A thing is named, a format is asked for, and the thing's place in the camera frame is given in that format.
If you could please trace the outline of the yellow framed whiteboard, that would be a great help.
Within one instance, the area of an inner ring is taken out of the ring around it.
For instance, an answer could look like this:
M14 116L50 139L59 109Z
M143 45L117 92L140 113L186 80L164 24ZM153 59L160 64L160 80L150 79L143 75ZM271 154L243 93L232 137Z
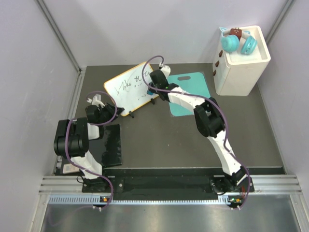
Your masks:
M157 94L148 94L146 83L151 82L149 73L153 71L150 64L141 63L124 73L106 81L104 88L113 97L118 108L124 108L121 116L127 116L152 99L158 97Z

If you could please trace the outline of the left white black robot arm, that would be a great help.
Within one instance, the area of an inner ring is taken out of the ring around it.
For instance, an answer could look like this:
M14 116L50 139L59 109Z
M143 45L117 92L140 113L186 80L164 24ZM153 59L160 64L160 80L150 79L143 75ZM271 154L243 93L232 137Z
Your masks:
M70 173L73 168L82 171L85 178L92 180L98 191L106 191L109 179L104 177L103 169L122 164L122 149L120 125L103 125L114 121L124 111L122 107L115 107L109 103L89 105L86 116L73 120L58 122L54 151L58 156L70 161L63 165L63 174Z

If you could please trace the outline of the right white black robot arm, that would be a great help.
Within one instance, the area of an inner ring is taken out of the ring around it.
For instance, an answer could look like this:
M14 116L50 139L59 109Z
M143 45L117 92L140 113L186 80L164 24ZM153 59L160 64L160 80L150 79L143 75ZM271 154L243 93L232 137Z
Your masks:
M248 177L248 170L236 159L229 144L223 112L214 98L190 94L177 84L168 83L167 74L162 68L151 72L149 90L162 100L177 104L194 114L197 130L211 142L219 157L226 187L230 191L237 191Z

